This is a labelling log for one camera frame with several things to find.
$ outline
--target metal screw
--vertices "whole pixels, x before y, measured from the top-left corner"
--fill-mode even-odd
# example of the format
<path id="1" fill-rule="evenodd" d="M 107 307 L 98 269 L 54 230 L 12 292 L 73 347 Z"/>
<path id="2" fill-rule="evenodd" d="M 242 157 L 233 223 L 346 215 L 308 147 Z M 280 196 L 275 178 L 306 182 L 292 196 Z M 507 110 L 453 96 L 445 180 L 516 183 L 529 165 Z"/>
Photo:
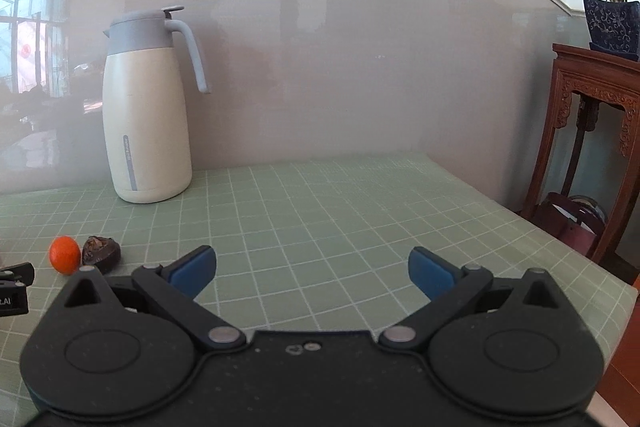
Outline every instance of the metal screw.
<path id="1" fill-rule="evenodd" d="M 320 351 L 322 349 L 321 344 L 317 342 L 308 342 L 304 347 L 307 351 Z"/>
<path id="2" fill-rule="evenodd" d="M 410 342 L 415 338 L 414 328 L 408 326 L 391 326 L 382 333 L 391 342 Z"/>
<path id="3" fill-rule="evenodd" d="M 209 331 L 209 338 L 215 343 L 229 344 L 240 338 L 240 331 L 231 326 L 218 326 Z"/>

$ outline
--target pitcher lid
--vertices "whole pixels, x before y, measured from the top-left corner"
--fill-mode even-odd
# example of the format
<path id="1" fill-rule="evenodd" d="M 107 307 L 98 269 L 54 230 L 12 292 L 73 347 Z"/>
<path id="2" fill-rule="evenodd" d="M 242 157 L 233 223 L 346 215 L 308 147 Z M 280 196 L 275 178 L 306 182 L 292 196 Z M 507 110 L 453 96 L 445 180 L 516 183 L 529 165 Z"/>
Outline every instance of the pitcher lid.
<path id="1" fill-rule="evenodd" d="M 184 10 L 184 6 L 168 6 L 159 10 L 135 10 L 133 12 L 125 13 L 119 17 L 116 17 L 112 22 L 119 24 L 121 22 L 135 21 L 140 19 L 171 19 L 171 12 Z"/>
<path id="2" fill-rule="evenodd" d="M 121 22 L 126 21 L 135 21 L 139 19 L 164 19 L 165 15 L 162 10 L 136 10 L 133 12 L 125 13 L 119 17 L 116 17 L 112 22 L 111 26 L 114 24 L 119 24 Z"/>

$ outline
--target window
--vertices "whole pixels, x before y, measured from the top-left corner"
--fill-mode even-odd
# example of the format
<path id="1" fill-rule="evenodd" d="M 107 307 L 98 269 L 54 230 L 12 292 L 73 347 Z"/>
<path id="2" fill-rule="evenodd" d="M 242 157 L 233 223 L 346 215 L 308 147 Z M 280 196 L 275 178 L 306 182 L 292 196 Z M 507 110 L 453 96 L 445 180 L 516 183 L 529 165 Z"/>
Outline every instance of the window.
<path id="1" fill-rule="evenodd" d="M 0 0 L 0 83 L 21 93 L 68 93 L 65 0 Z"/>

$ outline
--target blue gripper pad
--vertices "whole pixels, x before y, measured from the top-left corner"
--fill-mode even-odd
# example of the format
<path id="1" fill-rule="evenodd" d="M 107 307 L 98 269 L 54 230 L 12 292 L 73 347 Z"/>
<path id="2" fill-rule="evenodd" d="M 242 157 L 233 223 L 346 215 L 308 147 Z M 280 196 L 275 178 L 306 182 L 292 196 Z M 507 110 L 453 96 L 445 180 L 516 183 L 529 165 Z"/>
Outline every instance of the blue gripper pad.
<path id="1" fill-rule="evenodd" d="M 452 289 L 462 278 L 462 271 L 423 247 L 409 254 L 409 279 L 432 301 Z"/>
<path id="2" fill-rule="evenodd" d="M 216 252 L 202 246 L 162 269 L 162 277 L 194 299 L 216 276 Z"/>

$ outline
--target white thermos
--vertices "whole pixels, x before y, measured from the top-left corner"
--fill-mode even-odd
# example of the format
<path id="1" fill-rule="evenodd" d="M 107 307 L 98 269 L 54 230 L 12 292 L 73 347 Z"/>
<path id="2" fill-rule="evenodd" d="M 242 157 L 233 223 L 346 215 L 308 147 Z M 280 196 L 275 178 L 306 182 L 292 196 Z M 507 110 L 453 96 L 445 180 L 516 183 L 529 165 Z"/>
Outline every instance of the white thermos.
<path id="1" fill-rule="evenodd" d="M 154 203 L 191 183 L 187 111 L 172 32 L 187 42 L 200 92 L 209 92 L 195 38 L 171 6 L 124 14 L 104 33 L 109 51 L 102 120 L 111 178 L 131 203 Z"/>

